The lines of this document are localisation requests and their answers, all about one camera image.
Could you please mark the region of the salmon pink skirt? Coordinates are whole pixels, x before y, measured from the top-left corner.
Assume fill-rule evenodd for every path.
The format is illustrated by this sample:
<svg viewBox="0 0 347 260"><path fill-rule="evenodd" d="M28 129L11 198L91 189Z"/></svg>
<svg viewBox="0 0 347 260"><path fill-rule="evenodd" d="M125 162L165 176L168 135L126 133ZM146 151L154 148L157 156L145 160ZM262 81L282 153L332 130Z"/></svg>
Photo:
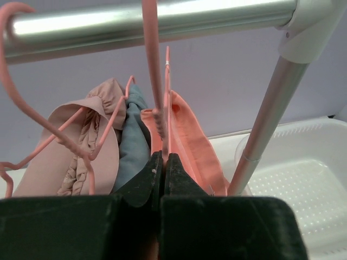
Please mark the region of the salmon pink skirt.
<svg viewBox="0 0 347 260"><path fill-rule="evenodd" d="M226 196L229 182L217 155L186 101L171 92L171 153L178 155L183 171L205 193Z"/></svg>

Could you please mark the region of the pink wire hanger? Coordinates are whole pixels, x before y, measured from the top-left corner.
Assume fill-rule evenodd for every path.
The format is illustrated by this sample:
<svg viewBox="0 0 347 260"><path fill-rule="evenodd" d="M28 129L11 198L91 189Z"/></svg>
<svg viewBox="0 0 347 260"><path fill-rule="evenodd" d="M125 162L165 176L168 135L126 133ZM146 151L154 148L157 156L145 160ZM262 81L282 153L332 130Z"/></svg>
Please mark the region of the pink wire hanger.
<svg viewBox="0 0 347 260"><path fill-rule="evenodd" d="M156 1L142 1L142 17L144 43L149 69L149 76L155 101L155 109L152 111L157 133L162 140L163 165L169 160L169 90L168 83L162 87L159 51L159 27Z"/></svg>

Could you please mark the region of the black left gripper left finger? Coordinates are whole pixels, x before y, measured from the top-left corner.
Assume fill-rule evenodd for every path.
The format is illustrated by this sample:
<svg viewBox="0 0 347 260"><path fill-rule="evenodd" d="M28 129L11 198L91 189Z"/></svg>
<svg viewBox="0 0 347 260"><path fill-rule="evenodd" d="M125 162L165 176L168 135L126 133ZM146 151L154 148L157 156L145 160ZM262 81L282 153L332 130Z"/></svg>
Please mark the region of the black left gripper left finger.
<svg viewBox="0 0 347 260"><path fill-rule="evenodd" d="M141 208L149 205L151 209L157 209L162 173L162 151L154 152L142 170L114 194L122 196L130 207Z"/></svg>

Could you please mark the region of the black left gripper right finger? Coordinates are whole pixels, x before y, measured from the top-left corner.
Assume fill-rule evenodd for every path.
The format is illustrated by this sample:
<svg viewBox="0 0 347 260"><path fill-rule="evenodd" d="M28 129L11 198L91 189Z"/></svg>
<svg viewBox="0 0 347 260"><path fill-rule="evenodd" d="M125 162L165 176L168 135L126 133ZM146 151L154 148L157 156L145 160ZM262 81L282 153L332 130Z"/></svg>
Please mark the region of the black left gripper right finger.
<svg viewBox="0 0 347 260"><path fill-rule="evenodd" d="M170 153L166 165L165 196L209 197L185 171L178 154Z"/></svg>

